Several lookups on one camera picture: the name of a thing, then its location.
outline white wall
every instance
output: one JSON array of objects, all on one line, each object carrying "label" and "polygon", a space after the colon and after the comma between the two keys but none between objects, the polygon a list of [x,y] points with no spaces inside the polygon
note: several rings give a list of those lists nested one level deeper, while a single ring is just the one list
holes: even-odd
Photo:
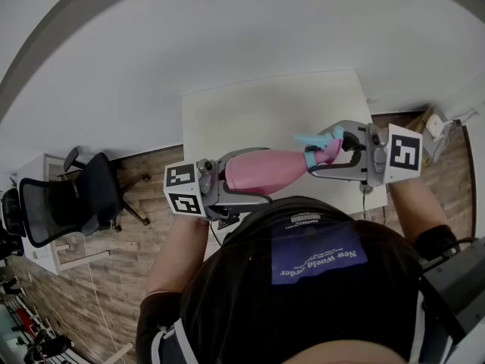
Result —
[{"label": "white wall", "polygon": [[32,30],[59,0],[0,0],[0,79]]},{"label": "white wall", "polygon": [[9,174],[6,173],[0,173],[0,198],[2,197],[1,192],[5,192],[9,189],[11,189],[12,182],[10,180]]},{"label": "white wall", "polygon": [[485,69],[437,102],[447,118],[475,109],[480,112],[465,123],[470,137],[477,189],[477,237],[485,237]]},{"label": "white wall", "polygon": [[355,69],[373,112],[412,108],[482,69],[484,40],[450,0],[123,0],[17,97],[0,171],[77,145],[119,156],[181,143],[182,95],[262,77]]}]

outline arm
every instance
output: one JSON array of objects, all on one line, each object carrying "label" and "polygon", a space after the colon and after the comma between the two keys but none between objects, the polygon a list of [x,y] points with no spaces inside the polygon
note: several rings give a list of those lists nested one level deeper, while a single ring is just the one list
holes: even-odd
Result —
[{"label": "arm", "polygon": [[448,224],[440,203],[421,179],[390,184],[389,189],[402,232],[411,244],[425,231]]},{"label": "arm", "polygon": [[209,223],[176,215],[150,271],[147,294],[182,293],[204,261]]}]

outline black shirt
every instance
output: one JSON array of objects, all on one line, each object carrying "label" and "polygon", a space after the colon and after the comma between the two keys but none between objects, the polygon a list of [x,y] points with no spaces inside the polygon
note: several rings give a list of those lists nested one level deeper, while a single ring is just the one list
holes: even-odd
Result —
[{"label": "black shirt", "polygon": [[160,326],[182,319],[199,363],[283,362],[332,340],[364,340],[409,358],[420,257],[455,241],[443,225],[413,248],[388,227],[354,221],[311,199],[281,200],[249,216],[182,295],[141,305],[139,363]]}]

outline red object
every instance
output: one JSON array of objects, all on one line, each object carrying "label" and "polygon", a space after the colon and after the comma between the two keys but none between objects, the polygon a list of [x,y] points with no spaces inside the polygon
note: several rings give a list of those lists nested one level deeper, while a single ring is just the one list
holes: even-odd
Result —
[{"label": "red object", "polygon": [[17,309],[17,314],[20,317],[20,320],[22,321],[23,327],[25,330],[33,337],[36,338],[36,335],[34,334],[32,327],[35,325],[30,319],[29,315],[24,309]]}]

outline mesh chair back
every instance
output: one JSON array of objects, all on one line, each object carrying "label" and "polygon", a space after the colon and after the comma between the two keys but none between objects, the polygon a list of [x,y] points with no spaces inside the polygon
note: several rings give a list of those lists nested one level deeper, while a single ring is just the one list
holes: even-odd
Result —
[{"label": "mesh chair back", "polygon": [[74,182],[86,209],[85,222],[96,215],[100,222],[109,224],[123,211],[116,171],[102,152],[89,161]]},{"label": "mesh chair back", "polygon": [[74,182],[20,182],[20,205],[29,241],[40,248],[65,234],[79,232],[85,214]]},{"label": "mesh chair back", "polygon": [[3,194],[2,211],[5,229],[9,234],[25,237],[22,211],[17,189],[10,189]]}]

